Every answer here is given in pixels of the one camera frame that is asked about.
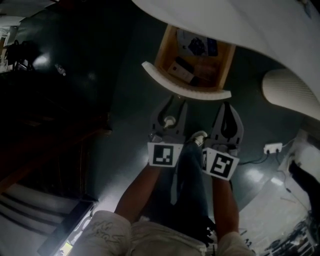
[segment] open drawer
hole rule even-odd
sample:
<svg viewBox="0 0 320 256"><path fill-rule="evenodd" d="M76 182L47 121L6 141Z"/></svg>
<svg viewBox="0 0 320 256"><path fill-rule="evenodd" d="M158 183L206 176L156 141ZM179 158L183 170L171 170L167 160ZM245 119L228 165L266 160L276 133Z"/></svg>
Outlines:
<svg viewBox="0 0 320 256"><path fill-rule="evenodd" d="M154 65L144 62L142 66L148 74L168 90L188 98L215 101L231 97L231 92L223 90L233 60L236 46L217 41L217 56L181 56L178 54L177 28L168 25L164 33ZM168 73L177 57L188 65L195 67L204 63L212 67L214 75L211 80L197 77L196 86Z"/></svg>

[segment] dark floor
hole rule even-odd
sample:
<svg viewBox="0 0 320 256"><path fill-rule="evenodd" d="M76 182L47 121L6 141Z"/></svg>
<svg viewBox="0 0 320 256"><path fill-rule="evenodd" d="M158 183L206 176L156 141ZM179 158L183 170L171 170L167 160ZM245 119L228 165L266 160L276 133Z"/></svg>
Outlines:
<svg viewBox="0 0 320 256"><path fill-rule="evenodd" d="M80 109L110 108L113 133L99 136L92 144L88 171L88 192L99 198L99 208L106 210L114 210L145 166L150 115L170 95L141 66L144 61L154 62L166 24L124 2L125 7L123 2L121 6L103 4L86 13L46 10L23 21L17 37L20 41L33 40L44 55L49 54L51 62L38 71L54 73L55 63L63 65L66 90L74 92L77 99L70 99L74 109L79 102L83 103ZM302 114L272 105L262 95L263 75L279 67L250 50L238 47L235 52L225 89L231 91L229 102L245 129L241 161L258 159L266 143L286 143L300 128ZM64 93L61 87L58 92ZM198 129L210 132L221 103L189 99L187 135ZM240 209L257 195L276 167L273 155L263 164L238 167L232 182ZM263 173L258 182L252 178L252 170ZM204 178L211 200L210 179Z"/></svg>

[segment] shoe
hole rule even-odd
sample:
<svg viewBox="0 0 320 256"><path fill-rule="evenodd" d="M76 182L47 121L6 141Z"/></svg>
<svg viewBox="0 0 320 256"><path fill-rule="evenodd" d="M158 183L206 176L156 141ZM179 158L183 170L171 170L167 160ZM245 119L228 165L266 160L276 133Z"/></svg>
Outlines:
<svg viewBox="0 0 320 256"><path fill-rule="evenodd" d="M204 130L200 130L192 134L187 142L194 142L198 147L201 147L206 137L208 137L208 134Z"/></svg>

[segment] white power strip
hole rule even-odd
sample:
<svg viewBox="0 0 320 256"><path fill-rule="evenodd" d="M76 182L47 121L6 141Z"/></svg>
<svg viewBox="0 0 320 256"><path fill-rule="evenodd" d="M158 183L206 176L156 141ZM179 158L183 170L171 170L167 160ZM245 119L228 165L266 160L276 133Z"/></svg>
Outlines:
<svg viewBox="0 0 320 256"><path fill-rule="evenodd" d="M265 144L263 148L263 152L265 154L274 154L279 153L282 150L282 143L271 143L271 144Z"/></svg>

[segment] white shirt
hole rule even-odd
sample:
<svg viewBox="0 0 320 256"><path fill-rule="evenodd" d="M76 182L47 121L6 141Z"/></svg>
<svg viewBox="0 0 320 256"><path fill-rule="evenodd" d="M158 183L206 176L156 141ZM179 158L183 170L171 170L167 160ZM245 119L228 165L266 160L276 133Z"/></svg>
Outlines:
<svg viewBox="0 0 320 256"><path fill-rule="evenodd" d="M205 256L204 243L149 221L130 224L110 212L97 211L76 241L70 256ZM252 256L237 232L226 234L217 256Z"/></svg>

